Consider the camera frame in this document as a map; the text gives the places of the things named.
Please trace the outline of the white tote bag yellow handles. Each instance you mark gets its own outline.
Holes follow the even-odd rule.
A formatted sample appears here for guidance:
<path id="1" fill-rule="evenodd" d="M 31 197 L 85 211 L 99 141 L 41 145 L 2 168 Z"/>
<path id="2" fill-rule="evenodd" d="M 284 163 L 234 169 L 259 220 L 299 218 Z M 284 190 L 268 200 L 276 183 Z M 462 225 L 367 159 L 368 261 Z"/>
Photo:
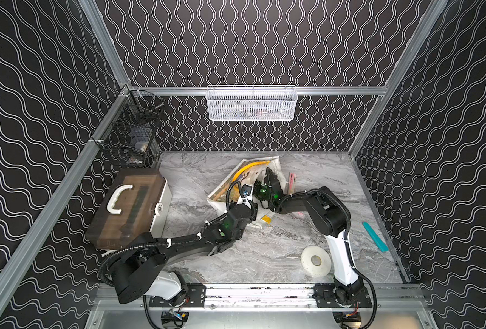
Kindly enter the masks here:
<path id="1" fill-rule="evenodd" d="M 259 181 L 264 185 L 266 169 L 270 169 L 279 181 L 282 192 L 287 192 L 288 180 L 286 179 L 279 161 L 279 156 L 270 156 L 242 160 L 234 170 L 208 195 L 207 202 L 212 206 L 218 215 L 226 211 L 226 194 L 230 184 L 238 181 L 243 184 L 254 184 Z M 264 209 L 257 198 L 259 189 L 254 189 L 253 201 L 258 203 L 258 215 L 255 222 L 249 227 L 262 229 L 270 224 L 274 217 L 273 211 Z M 239 197 L 238 187 L 235 186 L 230 194 L 231 201 L 237 201 Z"/>

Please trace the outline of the teal folding fan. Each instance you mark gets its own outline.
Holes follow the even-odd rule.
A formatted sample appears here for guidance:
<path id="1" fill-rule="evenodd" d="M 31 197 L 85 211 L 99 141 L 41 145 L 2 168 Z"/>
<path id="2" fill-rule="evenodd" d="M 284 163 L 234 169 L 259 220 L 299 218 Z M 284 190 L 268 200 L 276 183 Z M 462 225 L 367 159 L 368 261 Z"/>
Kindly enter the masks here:
<path id="1" fill-rule="evenodd" d="M 369 237 L 372 239 L 372 241 L 374 242 L 374 244 L 377 246 L 378 250 L 380 252 L 388 252 L 389 251 L 389 248 L 388 248 L 388 245 L 384 242 L 384 240 L 374 231 L 374 229 L 372 228 L 372 226 L 367 223 L 367 222 L 363 222 L 362 223 L 362 226 L 364 227 L 364 229 L 366 230 L 366 232 L 368 233 Z"/>

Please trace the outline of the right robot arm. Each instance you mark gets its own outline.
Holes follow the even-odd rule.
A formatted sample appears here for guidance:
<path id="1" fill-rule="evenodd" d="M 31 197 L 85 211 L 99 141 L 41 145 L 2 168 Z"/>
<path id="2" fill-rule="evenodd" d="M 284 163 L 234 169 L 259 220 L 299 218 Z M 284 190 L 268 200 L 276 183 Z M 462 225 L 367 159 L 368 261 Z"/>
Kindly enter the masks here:
<path id="1" fill-rule="evenodd" d="M 369 305 L 376 307 L 374 284 L 357 268 L 353 258 L 349 233 L 351 213 L 326 186 L 293 194 L 284 193 L 277 175 L 269 168 L 262 180 L 254 184 L 254 196 L 275 214 L 307 212 L 314 227 L 327 241 L 334 269 L 336 303 L 358 305 L 362 298 L 370 298 Z"/>

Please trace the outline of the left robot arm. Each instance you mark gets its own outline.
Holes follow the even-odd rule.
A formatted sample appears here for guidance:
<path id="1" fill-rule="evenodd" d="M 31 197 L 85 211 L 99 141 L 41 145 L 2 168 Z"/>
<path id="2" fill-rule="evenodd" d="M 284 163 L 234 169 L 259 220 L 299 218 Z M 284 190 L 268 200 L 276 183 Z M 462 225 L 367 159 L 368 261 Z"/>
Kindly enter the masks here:
<path id="1" fill-rule="evenodd" d="M 145 296 L 166 266 L 199 256 L 222 253 L 240 240 L 256 220 L 254 202 L 229 204 L 229 210 L 196 233 L 175 238 L 152 238 L 143 233 L 125 248 L 110 253 L 98 269 L 103 283 L 113 287 L 121 304 Z"/>

